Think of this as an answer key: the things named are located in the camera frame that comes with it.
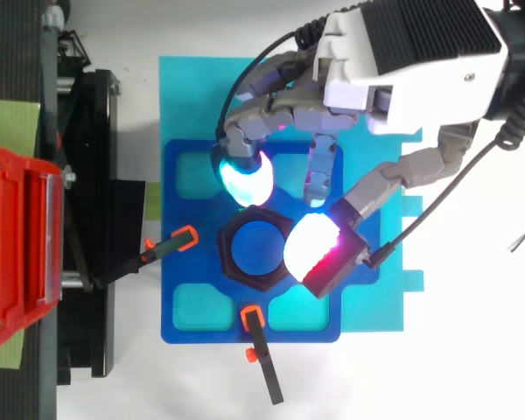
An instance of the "white surface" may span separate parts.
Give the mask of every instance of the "white surface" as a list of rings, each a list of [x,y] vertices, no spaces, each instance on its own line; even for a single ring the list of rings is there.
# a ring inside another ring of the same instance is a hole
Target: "white surface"
[[[414,134],[424,121],[469,123],[488,111],[508,59],[507,46],[493,30],[502,45],[497,53],[419,63],[379,75],[361,10],[333,13],[325,27],[330,35],[319,42],[313,78],[317,79],[321,60],[330,61],[324,103],[333,108],[364,110],[369,87],[392,87],[387,118],[366,119],[375,134]],[[469,74],[473,80],[467,81]]]
[[[159,180],[158,55],[253,56],[341,5],[74,2],[69,24],[87,34],[92,61],[122,80],[119,175]],[[497,127],[479,130],[469,158]],[[429,204],[444,185],[416,193]],[[146,231],[158,238],[159,223]],[[161,340],[160,269],[149,267],[117,285],[113,372],[73,372],[73,385],[59,388],[59,419],[525,420],[525,243],[506,250],[524,231],[525,142],[493,151],[406,241],[406,268],[425,271],[425,292],[405,297],[404,332],[271,347],[285,398],[276,407],[245,345]]]

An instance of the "orange clamp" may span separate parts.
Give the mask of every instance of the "orange clamp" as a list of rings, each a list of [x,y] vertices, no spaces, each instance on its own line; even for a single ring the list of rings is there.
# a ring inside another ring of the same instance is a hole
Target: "orange clamp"
[[[156,247],[156,243],[152,239],[146,238],[144,243],[146,244],[146,251]]]
[[[259,321],[261,321],[261,326],[264,326],[264,316],[263,311],[261,311],[261,307],[258,304],[250,304],[249,306],[245,306],[243,309],[241,309],[241,321],[243,322],[243,328],[245,328],[245,331],[250,333],[249,330],[249,324],[247,323],[247,313],[255,311],[259,316]]]
[[[255,363],[258,361],[258,357],[256,357],[256,351],[253,347],[248,348],[245,350],[245,355],[247,356],[247,360],[249,363]]]
[[[187,243],[186,245],[183,245],[181,248],[178,249],[178,252],[183,252],[183,251],[187,251],[189,248],[192,248],[194,245],[196,245],[197,243],[199,243],[199,233],[196,231],[196,229],[194,227],[192,227],[191,225],[186,225],[186,226],[183,226],[181,229],[179,230],[176,230],[175,232],[173,232],[171,234],[171,238],[173,236],[177,236],[177,235],[180,235],[184,232],[190,232],[191,233],[191,236],[192,236],[192,241],[190,241],[189,243]]]

